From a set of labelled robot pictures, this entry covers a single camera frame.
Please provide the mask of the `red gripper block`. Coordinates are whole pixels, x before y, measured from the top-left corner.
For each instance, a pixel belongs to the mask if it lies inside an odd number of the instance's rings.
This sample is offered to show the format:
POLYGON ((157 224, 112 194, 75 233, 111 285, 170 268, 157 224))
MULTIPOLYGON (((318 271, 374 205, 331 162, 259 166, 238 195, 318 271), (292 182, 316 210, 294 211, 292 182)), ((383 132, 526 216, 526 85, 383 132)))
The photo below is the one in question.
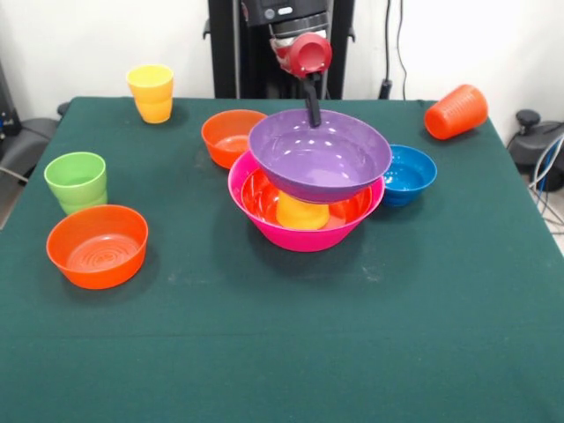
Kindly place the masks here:
POLYGON ((319 33, 302 33, 295 37, 275 39, 275 55, 282 70, 303 78, 303 90, 312 128, 321 125, 321 112, 316 90, 320 78, 332 60, 330 42, 319 33))

